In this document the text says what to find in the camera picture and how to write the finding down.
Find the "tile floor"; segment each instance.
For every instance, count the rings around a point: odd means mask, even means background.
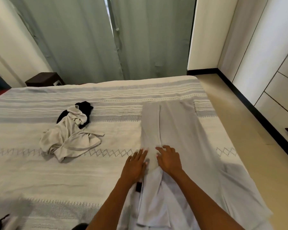
[[[242,162],[274,215],[274,230],[288,230],[288,156],[217,74],[196,76]]]

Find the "hand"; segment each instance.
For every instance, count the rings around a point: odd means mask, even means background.
[[[179,153],[175,151],[175,148],[171,148],[168,145],[163,145],[162,147],[166,150],[156,147],[160,152],[160,155],[157,155],[158,164],[164,172],[172,177],[176,171],[182,170]]]
[[[143,152],[143,149],[140,149],[139,152],[135,152],[133,156],[127,158],[121,174],[121,179],[127,182],[130,187],[138,182],[140,178],[144,177],[147,165],[147,162],[144,163],[144,159],[147,152],[147,150]]]

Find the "folded clothing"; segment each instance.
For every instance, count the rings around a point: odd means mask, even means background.
[[[70,106],[68,114],[53,128],[47,130],[40,139],[40,147],[46,154],[54,154],[59,162],[66,157],[77,157],[101,143],[97,137],[102,132],[80,129],[87,122],[87,116],[78,105]]]
[[[154,148],[161,145],[180,153],[188,176],[244,229],[254,229],[271,215],[245,169],[223,164],[212,149],[192,100],[145,103],[141,124],[141,147],[149,149],[149,164],[137,219],[129,229],[200,229],[177,183],[158,167]]]
[[[90,122],[90,114],[91,114],[91,111],[93,109],[93,107],[91,106],[91,104],[87,101],[84,101],[84,102],[78,102],[76,103],[75,105],[78,106],[78,109],[86,115],[87,117],[87,120],[80,124],[79,125],[79,128],[82,129],[84,128],[89,122]],[[56,121],[56,123],[59,123],[65,116],[68,115],[68,110],[65,110],[63,111],[60,116],[58,117],[58,120]]]

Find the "person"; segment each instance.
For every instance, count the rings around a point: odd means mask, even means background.
[[[179,153],[168,145],[156,147],[158,164],[169,174],[183,192],[201,230],[243,230],[243,228],[221,207],[219,207],[184,172]],[[86,230],[115,230],[131,186],[143,176],[147,163],[144,159],[147,151],[141,149],[129,156],[123,167],[121,177],[107,200],[96,213]]]

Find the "patterned bedspread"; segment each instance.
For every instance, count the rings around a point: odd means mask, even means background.
[[[13,88],[0,96],[0,194],[21,194],[30,206],[24,229],[71,229],[89,222],[120,176],[128,155],[140,147],[142,104],[187,99],[216,153],[242,164],[200,82],[192,76],[57,87]],[[88,128],[103,131],[102,143],[58,163],[39,140],[60,113],[77,102],[94,107]],[[125,205],[119,229],[128,225]]]

